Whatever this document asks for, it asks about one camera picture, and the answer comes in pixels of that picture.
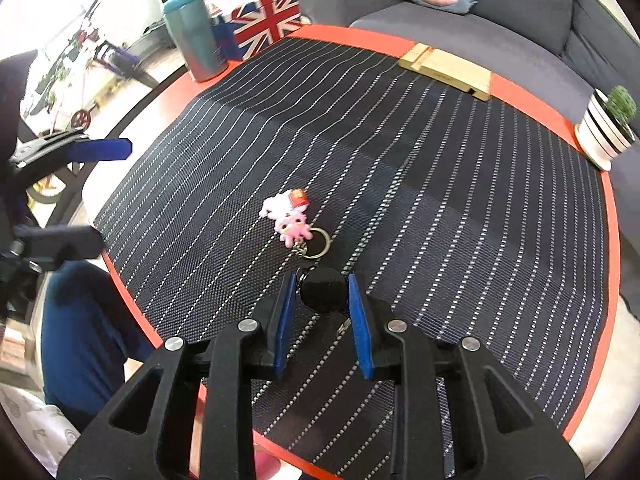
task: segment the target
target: plant pot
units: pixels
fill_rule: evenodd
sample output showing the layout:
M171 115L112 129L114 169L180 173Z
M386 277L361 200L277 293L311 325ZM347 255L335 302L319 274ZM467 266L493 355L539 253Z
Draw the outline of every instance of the plant pot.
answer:
M575 136L584 154L603 171L609 171L611 161L637 140L631 128L609 113L607 100L606 95L596 90L582 121L575 126Z

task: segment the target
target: pink toy keychain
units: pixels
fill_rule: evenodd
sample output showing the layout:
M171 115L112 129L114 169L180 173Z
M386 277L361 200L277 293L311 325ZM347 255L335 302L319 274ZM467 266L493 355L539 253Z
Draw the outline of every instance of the pink toy keychain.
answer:
M327 253L331 237L324 229L311 227L306 223L306 215L303 212L308 205L309 200L304 189L289 189L266 199L262 204L260 216L275 220L274 229L280 234L280 241L289 249L295 248L303 258L316 259Z

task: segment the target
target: blue jeans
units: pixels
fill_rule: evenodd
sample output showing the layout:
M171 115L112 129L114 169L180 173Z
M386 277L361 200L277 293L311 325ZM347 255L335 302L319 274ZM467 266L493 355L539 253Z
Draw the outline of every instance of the blue jeans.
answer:
M41 343L45 400L78 431L124 384L127 358L154 351L108 273L84 261L50 277Z

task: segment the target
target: union jack tissue box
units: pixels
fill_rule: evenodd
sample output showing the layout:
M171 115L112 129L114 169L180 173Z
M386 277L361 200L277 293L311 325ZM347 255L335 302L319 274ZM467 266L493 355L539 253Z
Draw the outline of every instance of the union jack tissue box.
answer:
M213 33L227 59L249 59L298 30L298 0L251 0L228 14L212 17Z

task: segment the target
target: sofa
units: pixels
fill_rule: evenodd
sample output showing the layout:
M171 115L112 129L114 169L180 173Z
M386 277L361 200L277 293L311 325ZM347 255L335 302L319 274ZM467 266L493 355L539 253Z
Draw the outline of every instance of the sofa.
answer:
M479 0L459 15L408 0L300 0L313 23L364 28L447 50L495 72L578 123L594 88L640 104L640 43L599 0ZM640 118L631 127L640 132ZM613 161L622 291L640 316L640 142Z

